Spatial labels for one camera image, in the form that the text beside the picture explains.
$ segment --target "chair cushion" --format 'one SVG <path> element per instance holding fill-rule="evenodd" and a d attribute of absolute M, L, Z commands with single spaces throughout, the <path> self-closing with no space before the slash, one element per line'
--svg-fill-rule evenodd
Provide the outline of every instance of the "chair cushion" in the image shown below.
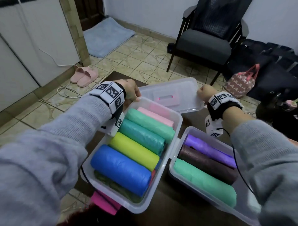
<path fill-rule="evenodd" d="M 192 29 L 182 33 L 177 49 L 220 65 L 224 65 L 231 55 L 231 47 L 227 40 Z"/>

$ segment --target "pink patterned bag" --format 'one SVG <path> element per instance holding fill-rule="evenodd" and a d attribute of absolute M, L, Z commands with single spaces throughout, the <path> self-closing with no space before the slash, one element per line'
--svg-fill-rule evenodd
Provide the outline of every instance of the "pink patterned bag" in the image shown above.
<path fill-rule="evenodd" d="M 235 98 L 241 98 L 254 87 L 259 69 L 260 65 L 255 64 L 246 72 L 238 72 L 234 74 L 223 87 Z"/>

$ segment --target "brown garbage bag roll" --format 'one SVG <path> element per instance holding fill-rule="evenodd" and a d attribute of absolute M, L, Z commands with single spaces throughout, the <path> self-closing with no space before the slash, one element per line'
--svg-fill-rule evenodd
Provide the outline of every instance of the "brown garbage bag roll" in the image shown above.
<path fill-rule="evenodd" d="M 238 178 L 236 169 L 210 159 L 208 156 L 186 145 L 182 146 L 178 158 L 228 185 L 232 185 Z"/>

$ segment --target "gray sweater sleeve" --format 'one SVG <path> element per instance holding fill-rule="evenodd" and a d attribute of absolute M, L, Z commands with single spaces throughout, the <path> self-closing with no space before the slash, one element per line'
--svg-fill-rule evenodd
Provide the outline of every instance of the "gray sweater sleeve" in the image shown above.
<path fill-rule="evenodd" d="M 239 125 L 231 141 L 262 206 L 260 224 L 298 225 L 298 147 L 260 120 Z"/>
<path fill-rule="evenodd" d="M 56 225 L 60 200 L 74 187 L 86 144 L 111 113 L 83 96 L 66 113 L 0 149 L 0 225 Z"/>

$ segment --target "clear plastic container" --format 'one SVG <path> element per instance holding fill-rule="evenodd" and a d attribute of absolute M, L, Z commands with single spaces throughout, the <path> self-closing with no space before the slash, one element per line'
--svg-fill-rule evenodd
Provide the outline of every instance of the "clear plastic container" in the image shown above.
<path fill-rule="evenodd" d="M 203 109 L 204 102 L 198 98 L 197 90 L 198 84 L 194 78 L 183 78 L 140 87 L 143 97 L 180 114 Z"/>
<path fill-rule="evenodd" d="M 186 139 L 186 136 L 188 134 L 193 135 L 197 138 L 200 138 L 201 140 L 208 143 L 210 146 L 212 146 L 228 155 L 233 156 L 232 147 L 207 135 L 206 133 L 204 133 L 203 131 L 201 131 L 195 127 L 192 127 L 192 126 L 187 127 L 181 140 L 180 140 L 179 145 L 174 150 L 175 153 L 174 153 L 173 158 L 170 162 L 170 175 L 174 179 L 179 181 L 180 183 L 184 184 L 185 186 L 187 186 L 188 188 L 190 188 L 191 190 L 196 192 L 198 195 L 200 195 L 206 201 L 210 202 L 213 206 L 215 206 L 219 210 L 227 212 L 227 213 L 231 213 L 249 225 L 253 225 L 253 226 L 260 225 L 258 218 L 257 218 L 257 213 L 253 212 L 249 208 L 248 198 L 249 198 L 249 193 L 251 193 L 251 191 L 245 185 L 245 183 L 243 182 L 243 180 L 240 176 L 232 185 L 232 187 L 235 189 L 235 191 L 237 193 L 237 205 L 234 208 L 232 208 L 232 207 L 228 206 L 227 204 L 225 204 L 224 202 L 222 202 L 221 200 L 212 196 L 208 192 L 205 192 L 204 190 L 201 190 L 200 188 L 196 187 L 194 184 L 192 184 L 190 181 L 186 180 L 183 176 L 181 176 L 180 174 L 178 174 L 175 171 L 174 164 L 176 162 L 179 151 L 180 151 L 180 149 Z M 239 157 L 239 154 L 237 153 L 237 151 L 236 151 L 236 160 L 237 160 L 237 164 L 238 164 L 241 174 L 243 175 L 244 178 L 246 178 L 245 167 L 244 167 L 244 164 L 243 164 L 241 158 Z"/>
<path fill-rule="evenodd" d="M 118 193 L 117 191 L 113 190 L 109 186 L 102 183 L 100 180 L 96 179 L 94 176 L 94 169 L 91 167 L 90 161 L 94 155 L 94 153 L 98 150 L 98 148 L 103 144 L 108 144 L 111 140 L 111 137 L 108 135 L 105 135 L 103 139 L 99 142 L 99 144 L 95 147 L 95 149 L 92 151 L 92 153 L 89 155 L 89 157 L 86 159 L 86 161 L 83 164 L 84 172 L 89 179 L 90 183 L 99 191 L 103 192 L 125 208 L 127 208 L 132 213 L 142 213 L 144 212 L 147 207 L 149 206 L 151 199 L 154 195 L 154 192 L 156 190 L 156 187 L 159 183 L 159 180 L 161 178 L 161 175 L 164 171 L 164 168 L 167 164 L 167 161 L 169 159 L 169 156 L 171 154 L 171 151 L 177 146 L 175 143 L 177 140 L 177 136 L 182 124 L 182 116 L 177 113 L 176 111 L 173 111 L 167 107 L 164 107 L 152 100 L 149 100 L 145 97 L 140 97 L 140 102 L 133 102 L 125 111 L 124 114 L 127 113 L 127 111 L 130 108 L 137 109 L 138 107 L 143 107 L 149 111 L 152 111 L 154 113 L 157 113 L 169 120 L 172 120 L 174 122 L 173 129 L 175 130 L 175 135 L 170 144 L 167 145 L 167 149 L 164 151 L 163 159 L 161 164 L 159 165 L 159 168 L 156 169 L 156 174 L 153 178 L 152 183 L 150 184 L 149 188 L 147 189 L 143 200 L 140 203 L 133 203 L 132 201 L 128 200 L 126 197 Z"/>

